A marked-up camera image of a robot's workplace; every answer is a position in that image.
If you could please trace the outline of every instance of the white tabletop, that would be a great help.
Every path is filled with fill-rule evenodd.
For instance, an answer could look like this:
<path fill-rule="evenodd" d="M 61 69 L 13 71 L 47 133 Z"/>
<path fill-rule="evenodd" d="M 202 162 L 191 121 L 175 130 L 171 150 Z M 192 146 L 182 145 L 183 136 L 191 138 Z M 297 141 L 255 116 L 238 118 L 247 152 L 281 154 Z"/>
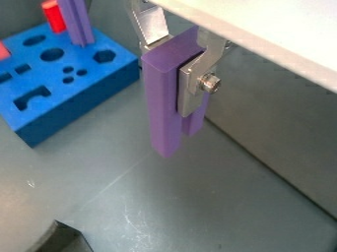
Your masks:
<path fill-rule="evenodd" d="M 336 0 L 151 0 L 337 93 Z"/>

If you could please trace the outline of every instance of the white surface edge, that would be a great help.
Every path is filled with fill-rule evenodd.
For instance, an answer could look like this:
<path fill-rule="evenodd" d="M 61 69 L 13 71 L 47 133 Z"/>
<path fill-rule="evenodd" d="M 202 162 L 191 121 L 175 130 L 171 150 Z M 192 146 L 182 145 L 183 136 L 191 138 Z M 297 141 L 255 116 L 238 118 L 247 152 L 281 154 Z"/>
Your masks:
<path fill-rule="evenodd" d="M 204 10 L 191 7 L 182 0 L 151 0 L 151 2 L 337 93 L 337 69 L 311 61 L 305 55 L 281 47 L 255 33 L 245 31 L 235 23 L 226 21 L 225 18 L 216 17 Z"/>

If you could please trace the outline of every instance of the blue foam block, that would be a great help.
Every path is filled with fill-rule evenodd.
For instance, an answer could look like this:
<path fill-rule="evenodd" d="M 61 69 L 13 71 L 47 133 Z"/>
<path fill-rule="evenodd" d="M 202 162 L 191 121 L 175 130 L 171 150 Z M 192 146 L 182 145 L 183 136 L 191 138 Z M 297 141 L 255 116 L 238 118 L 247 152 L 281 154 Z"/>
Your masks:
<path fill-rule="evenodd" d="M 48 25 L 4 39 L 0 114 L 33 147 L 139 78 L 138 60 L 93 30 L 96 42 L 72 45 Z"/>

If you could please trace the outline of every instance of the red object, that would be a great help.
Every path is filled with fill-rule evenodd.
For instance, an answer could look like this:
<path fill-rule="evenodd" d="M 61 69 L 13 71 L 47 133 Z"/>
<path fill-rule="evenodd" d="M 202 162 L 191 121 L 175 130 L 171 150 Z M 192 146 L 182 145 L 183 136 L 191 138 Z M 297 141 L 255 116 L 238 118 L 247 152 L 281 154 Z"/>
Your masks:
<path fill-rule="evenodd" d="M 0 60 L 7 59 L 11 57 L 11 52 L 5 48 L 4 43 L 0 41 Z"/>
<path fill-rule="evenodd" d="M 47 0 L 41 3 L 41 8 L 49 23 L 51 29 L 55 33 L 63 32 L 67 27 L 59 11 L 57 1 Z"/>

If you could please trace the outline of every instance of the gray metal wall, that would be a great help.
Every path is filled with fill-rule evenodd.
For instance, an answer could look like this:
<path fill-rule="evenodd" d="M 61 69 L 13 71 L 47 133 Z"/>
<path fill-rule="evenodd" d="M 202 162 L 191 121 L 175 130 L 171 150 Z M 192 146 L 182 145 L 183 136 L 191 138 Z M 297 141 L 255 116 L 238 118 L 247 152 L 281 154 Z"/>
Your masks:
<path fill-rule="evenodd" d="M 44 21 L 40 2 L 0 1 L 1 38 Z M 139 54 L 123 0 L 95 0 L 89 16 Z M 191 26 L 171 14 L 167 20 L 172 34 Z M 218 74 L 223 87 L 210 100 L 210 121 L 337 217 L 337 95 L 242 48 L 222 59 Z"/>

